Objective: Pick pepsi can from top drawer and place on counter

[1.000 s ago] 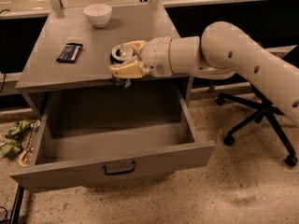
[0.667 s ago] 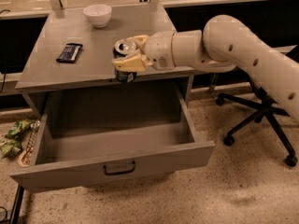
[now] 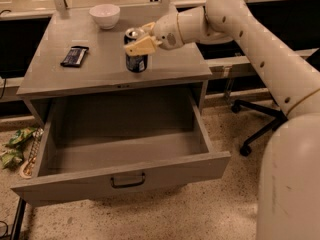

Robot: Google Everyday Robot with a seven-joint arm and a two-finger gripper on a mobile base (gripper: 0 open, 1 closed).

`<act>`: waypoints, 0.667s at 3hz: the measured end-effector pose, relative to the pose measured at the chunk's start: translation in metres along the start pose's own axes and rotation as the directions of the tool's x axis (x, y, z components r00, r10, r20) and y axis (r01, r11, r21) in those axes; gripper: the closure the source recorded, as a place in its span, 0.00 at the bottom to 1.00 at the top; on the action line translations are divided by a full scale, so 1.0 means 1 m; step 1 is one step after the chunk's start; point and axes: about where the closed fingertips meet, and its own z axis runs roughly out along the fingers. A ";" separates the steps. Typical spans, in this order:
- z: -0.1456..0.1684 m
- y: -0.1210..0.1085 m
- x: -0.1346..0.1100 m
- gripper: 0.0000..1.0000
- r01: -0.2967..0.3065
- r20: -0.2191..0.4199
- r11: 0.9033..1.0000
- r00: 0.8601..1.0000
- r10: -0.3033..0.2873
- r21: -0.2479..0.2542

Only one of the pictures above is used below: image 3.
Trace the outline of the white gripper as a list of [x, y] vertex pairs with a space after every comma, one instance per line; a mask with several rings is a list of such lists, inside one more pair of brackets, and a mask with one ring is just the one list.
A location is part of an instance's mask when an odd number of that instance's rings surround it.
[[178, 14], [170, 13], [162, 16], [155, 22], [150, 22], [142, 26], [146, 35], [136, 41], [124, 46], [128, 56], [149, 55], [156, 51], [158, 47], [165, 50], [181, 48], [184, 43], [180, 35], [178, 26]]

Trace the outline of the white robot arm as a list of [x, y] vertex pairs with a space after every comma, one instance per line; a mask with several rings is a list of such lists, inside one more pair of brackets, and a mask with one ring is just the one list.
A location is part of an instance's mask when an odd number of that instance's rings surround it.
[[233, 39], [286, 117], [261, 163], [257, 240], [320, 240], [320, 72], [263, 26], [244, 0], [206, 0], [141, 28], [127, 55]]

